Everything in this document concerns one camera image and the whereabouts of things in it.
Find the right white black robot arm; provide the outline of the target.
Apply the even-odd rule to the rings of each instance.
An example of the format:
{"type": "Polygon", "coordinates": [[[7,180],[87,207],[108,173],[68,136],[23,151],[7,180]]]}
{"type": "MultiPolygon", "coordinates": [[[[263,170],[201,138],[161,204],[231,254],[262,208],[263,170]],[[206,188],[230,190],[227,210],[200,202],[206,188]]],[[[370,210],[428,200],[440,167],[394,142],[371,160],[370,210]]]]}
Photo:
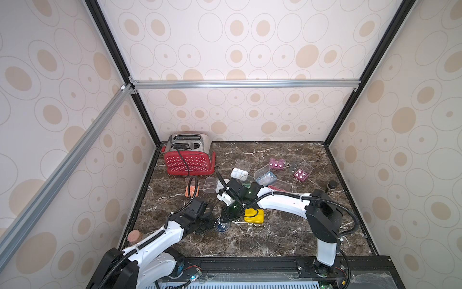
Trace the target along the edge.
{"type": "Polygon", "coordinates": [[[217,197],[225,203],[221,207],[219,224],[230,223],[241,217],[256,218],[263,210],[278,210],[306,219],[317,239],[314,271],[322,278],[333,273],[343,237],[359,229],[359,218],[322,190],[297,195],[258,183],[246,187],[235,179],[225,181],[220,172],[216,172],[216,175],[222,185],[217,197]]]}

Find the green round pillbox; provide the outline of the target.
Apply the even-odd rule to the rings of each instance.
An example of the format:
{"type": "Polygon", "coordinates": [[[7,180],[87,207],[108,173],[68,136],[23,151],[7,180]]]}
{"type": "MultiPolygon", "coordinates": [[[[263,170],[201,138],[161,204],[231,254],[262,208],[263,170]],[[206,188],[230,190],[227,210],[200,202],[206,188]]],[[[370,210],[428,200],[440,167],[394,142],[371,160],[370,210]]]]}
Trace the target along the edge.
{"type": "Polygon", "coordinates": [[[245,186],[248,189],[251,187],[251,185],[254,183],[254,181],[255,181],[255,179],[251,175],[248,175],[245,178],[244,177],[241,178],[242,185],[245,186]]]}

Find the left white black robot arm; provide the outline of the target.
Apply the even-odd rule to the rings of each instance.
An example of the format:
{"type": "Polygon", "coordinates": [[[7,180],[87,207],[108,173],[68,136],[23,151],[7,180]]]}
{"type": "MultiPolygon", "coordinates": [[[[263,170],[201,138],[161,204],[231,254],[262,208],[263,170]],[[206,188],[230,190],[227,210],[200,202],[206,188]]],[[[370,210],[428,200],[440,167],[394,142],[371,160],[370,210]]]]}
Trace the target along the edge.
{"type": "Polygon", "coordinates": [[[142,289],[168,275],[179,275],[184,256],[172,248],[189,234],[201,234],[215,225],[208,203],[196,196],[198,178],[189,179],[186,191],[190,200],[169,213],[165,224],[142,241],[103,256],[91,277],[88,289],[142,289]]]}

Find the magenta pillbox clear lid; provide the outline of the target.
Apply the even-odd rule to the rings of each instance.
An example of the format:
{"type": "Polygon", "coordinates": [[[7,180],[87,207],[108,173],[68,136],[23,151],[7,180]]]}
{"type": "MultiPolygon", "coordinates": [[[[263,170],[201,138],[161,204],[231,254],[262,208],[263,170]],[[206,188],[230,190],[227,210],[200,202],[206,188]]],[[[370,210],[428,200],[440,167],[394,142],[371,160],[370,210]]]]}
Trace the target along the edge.
{"type": "Polygon", "coordinates": [[[305,182],[312,174],[314,168],[307,162],[295,164],[292,168],[292,176],[299,182],[305,182]]]}

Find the dark blue round pillbox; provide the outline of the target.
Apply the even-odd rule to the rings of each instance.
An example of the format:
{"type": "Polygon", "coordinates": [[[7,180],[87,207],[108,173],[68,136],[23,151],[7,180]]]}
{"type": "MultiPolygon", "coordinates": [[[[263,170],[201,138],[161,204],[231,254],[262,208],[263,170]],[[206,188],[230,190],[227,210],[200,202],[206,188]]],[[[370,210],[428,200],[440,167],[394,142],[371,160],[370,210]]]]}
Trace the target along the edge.
{"type": "Polygon", "coordinates": [[[215,229],[218,231],[218,232],[226,232],[230,227],[230,223],[228,222],[225,222],[225,223],[222,223],[220,221],[217,221],[215,223],[215,229]]]}

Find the yellow lidded rectangular pillbox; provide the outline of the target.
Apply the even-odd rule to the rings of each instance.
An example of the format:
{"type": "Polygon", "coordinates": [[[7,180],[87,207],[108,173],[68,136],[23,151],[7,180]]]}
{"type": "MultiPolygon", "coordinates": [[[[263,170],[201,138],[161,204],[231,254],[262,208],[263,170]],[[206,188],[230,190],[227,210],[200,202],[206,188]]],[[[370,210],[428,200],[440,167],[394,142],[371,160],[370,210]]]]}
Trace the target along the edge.
{"type": "Polygon", "coordinates": [[[247,223],[263,224],[264,210],[249,208],[245,210],[244,221],[247,223]]]}

